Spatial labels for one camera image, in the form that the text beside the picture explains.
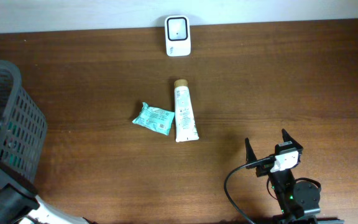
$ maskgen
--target teal packet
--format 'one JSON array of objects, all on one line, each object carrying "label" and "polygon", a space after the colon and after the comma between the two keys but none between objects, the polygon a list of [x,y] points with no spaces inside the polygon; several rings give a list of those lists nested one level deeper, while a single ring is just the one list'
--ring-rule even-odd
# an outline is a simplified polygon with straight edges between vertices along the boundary
[{"label": "teal packet", "polygon": [[173,117],[175,117],[174,112],[148,106],[147,103],[143,102],[142,111],[132,123],[164,135],[169,135]]}]

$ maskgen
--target wooden table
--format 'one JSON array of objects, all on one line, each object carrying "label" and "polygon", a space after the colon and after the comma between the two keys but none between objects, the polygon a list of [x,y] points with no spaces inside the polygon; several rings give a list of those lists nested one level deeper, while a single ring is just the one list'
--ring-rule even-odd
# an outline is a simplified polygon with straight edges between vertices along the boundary
[{"label": "wooden table", "polygon": [[[48,121],[35,186],[65,212],[99,223],[241,219],[223,180],[273,153],[285,128],[304,147],[295,177],[323,185],[320,217],[358,223],[358,19],[191,28],[192,53],[170,58],[163,28],[0,34]],[[174,110],[189,82],[199,141],[134,125],[142,102]],[[252,217],[280,213],[266,177],[229,181]]]}]

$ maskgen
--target white backdrop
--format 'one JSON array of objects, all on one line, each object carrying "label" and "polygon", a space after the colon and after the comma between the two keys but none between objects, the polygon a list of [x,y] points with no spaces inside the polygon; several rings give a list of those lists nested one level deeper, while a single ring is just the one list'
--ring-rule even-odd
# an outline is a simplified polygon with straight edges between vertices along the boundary
[{"label": "white backdrop", "polygon": [[358,0],[0,0],[0,33],[358,18]]}]

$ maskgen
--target basket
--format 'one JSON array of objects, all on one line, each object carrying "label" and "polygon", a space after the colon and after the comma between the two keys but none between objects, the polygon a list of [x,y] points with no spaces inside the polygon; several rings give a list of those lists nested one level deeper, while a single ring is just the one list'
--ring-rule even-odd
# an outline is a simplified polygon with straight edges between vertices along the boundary
[{"label": "basket", "polygon": [[47,122],[21,84],[19,69],[0,60],[0,161],[34,183]]}]

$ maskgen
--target brown bottle cap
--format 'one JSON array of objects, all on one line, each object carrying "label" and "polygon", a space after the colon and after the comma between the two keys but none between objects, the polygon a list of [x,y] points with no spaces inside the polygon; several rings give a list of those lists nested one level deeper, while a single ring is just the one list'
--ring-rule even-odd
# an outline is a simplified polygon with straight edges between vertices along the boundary
[{"label": "brown bottle cap", "polygon": [[179,86],[187,86],[187,80],[176,80],[173,84],[173,86],[179,87]]}]

